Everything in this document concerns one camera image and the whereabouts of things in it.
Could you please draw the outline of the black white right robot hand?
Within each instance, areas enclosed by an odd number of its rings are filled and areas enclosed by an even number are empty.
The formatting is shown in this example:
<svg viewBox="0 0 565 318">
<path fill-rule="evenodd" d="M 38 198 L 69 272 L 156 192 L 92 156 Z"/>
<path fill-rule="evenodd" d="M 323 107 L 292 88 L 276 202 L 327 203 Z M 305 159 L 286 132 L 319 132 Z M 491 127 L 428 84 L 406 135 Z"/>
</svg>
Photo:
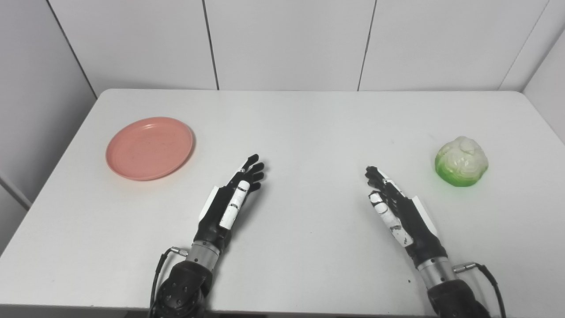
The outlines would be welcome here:
<svg viewBox="0 0 565 318">
<path fill-rule="evenodd" d="M 431 258 L 448 256 L 418 197 L 406 197 L 377 167 L 366 167 L 365 177 L 373 187 L 369 194 L 371 205 L 415 266 Z"/>
</svg>

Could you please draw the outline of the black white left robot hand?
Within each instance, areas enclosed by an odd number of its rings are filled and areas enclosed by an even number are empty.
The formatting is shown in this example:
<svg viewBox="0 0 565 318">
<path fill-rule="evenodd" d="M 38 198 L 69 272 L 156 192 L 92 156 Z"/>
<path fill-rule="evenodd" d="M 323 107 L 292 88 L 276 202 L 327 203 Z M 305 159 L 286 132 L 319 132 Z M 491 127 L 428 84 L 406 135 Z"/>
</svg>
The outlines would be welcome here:
<svg viewBox="0 0 565 318">
<path fill-rule="evenodd" d="M 214 246 L 220 254 L 228 246 L 232 227 L 247 197 L 261 188 L 265 164 L 258 154 L 246 159 L 242 167 L 222 187 L 215 187 L 203 208 L 194 241 Z"/>
</svg>

